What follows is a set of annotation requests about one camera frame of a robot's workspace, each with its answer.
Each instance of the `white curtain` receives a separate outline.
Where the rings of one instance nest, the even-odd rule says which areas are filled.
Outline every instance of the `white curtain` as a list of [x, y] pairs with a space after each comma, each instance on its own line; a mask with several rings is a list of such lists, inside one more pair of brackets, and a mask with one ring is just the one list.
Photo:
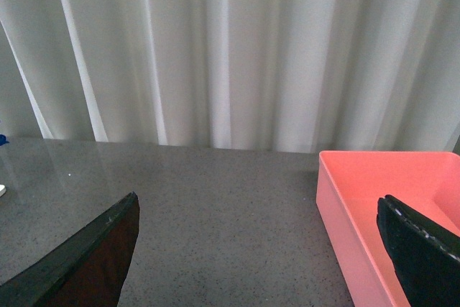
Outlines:
[[460, 0], [0, 0], [0, 133], [452, 150]]

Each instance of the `pink box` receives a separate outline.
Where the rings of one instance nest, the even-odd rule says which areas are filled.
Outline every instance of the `pink box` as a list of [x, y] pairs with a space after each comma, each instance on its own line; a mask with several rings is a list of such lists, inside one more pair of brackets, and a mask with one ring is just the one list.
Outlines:
[[460, 236], [460, 157], [451, 152], [320, 153], [316, 203], [355, 306], [410, 306], [377, 228], [392, 194]]

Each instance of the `blue object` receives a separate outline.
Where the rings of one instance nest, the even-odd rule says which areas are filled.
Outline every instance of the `blue object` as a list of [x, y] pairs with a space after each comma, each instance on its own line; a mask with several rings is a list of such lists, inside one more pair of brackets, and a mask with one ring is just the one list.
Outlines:
[[9, 142], [6, 140], [6, 136], [4, 134], [0, 134], [0, 146], [3, 144], [8, 144]]

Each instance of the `speckled countertop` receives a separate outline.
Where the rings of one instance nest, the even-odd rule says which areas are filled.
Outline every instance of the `speckled countertop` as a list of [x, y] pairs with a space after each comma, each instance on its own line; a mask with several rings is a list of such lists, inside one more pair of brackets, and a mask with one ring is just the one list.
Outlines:
[[12, 138], [0, 147], [0, 283], [135, 191], [119, 306], [353, 306], [317, 178], [317, 155]]

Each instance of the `gray countertop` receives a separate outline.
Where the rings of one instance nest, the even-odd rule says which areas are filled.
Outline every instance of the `gray countertop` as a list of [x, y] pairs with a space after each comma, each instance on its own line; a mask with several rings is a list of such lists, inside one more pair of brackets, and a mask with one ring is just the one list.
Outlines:
[[135, 191], [119, 306], [353, 306], [317, 178], [317, 155], [13, 138], [0, 147], [0, 283]]

